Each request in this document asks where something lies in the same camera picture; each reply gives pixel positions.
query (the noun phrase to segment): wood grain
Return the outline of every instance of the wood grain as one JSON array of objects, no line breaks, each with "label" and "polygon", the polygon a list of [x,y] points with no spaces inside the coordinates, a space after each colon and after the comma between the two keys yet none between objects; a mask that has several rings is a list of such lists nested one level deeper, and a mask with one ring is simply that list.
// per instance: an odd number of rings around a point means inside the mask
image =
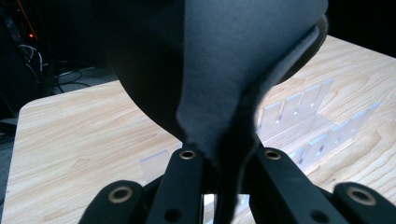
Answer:
[{"label": "wood grain", "polygon": [[[310,179],[331,190],[355,181],[396,203],[396,60],[328,37],[294,77],[273,87],[263,105],[323,80],[334,83],[320,108],[340,123],[376,101],[381,106],[356,141],[323,162]],[[178,141],[148,119],[118,81],[40,99],[20,114],[3,222],[77,223],[107,184],[146,184],[139,160]],[[249,212],[235,223],[252,223]]]}]

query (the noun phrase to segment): metal grommet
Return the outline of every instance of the metal grommet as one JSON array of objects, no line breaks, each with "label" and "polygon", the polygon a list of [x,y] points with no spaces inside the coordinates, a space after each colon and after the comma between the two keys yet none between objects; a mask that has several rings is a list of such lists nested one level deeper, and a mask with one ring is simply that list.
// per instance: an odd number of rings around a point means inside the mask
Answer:
[{"label": "metal grommet", "polygon": [[357,203],[361,203],[369,206],[376,205],[375,197],[365,189],[349,187],[346,190],[346,194],[347,196],[349,196],[349,198],[351,198],[353,201]]},{"label": "metal grommet", "polygon": [[280,160],[280,158],[282,158],[282,156],[279,153],[277,153],[277,152],[275,152],[273,150],[265,150],[264,156],[267,159],[270,159],[270,160],[273,160],[273,161],[277,161],[277,160]]},{"label": "metal grommet", "polygon": [[124,203],[132,197],[134,192],[131,188],[122,186],[111,190],[108,194],[108,200],[112,203]]},{"label": "metal grommet", "polygon": [[196,154],[194,151],[185,150],[185,151],[180,152],[179,156],[183,160],[191,160],[194,157],[196,157]]}]

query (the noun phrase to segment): gray fabric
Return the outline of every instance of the gray fabric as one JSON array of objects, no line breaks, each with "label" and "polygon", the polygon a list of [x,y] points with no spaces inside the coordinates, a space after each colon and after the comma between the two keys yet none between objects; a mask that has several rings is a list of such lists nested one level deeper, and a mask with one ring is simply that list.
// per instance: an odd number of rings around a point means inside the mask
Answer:
[{"label": "gray fabric", "polygon": [[243,93],[314,26],[327,1],[187,0],[185,4],[177,119],[186,143],[196,145],[216,163],[219,143]]}]

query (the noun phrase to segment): black plastic part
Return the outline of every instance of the black plastic part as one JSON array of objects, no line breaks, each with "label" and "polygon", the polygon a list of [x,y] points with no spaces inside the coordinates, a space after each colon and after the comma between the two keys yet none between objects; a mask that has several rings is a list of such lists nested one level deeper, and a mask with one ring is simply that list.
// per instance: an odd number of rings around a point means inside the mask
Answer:
[{"label": "black plastic part", "polygon": [[347,223],[286,153],[261,147],[254,160],[250,209],[257,223]]},{"label": "black plastic part", "polygon": [[201,223],[204,160],[195,150],[173,153],[146,223]]},{"label": "black plastic part", "polygon": [[338,184],[332,200],[350,223],[396,223],[396,207],[363,185],[350,182]]},{"label": "black plastic part", "polygon": [[144,223],[143,188],[132,181],[117,181],[102,189],[94,198],[80,224]]}]

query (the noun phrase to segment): wooden table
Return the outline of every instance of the wooden table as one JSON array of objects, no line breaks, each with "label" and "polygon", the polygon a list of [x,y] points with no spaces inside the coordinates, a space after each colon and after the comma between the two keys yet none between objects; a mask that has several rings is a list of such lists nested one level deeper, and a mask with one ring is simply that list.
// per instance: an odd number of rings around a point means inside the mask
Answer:
[{"label": "wooden table", "polygon": [[[264,102],[328,78],[334,83],[320,113],[336,123],[382,104],[357,141],[310,179],[328,190],[359,182],[396,203],[396,59],[329,36],[309,64],[272,88]],[[178,144],[118,81],[34,101],[21,110],[3,223],[77,223],[101,188],[120,179],[145,184],[140,159]],[[244,223],[252,222],[245,215]]]}]

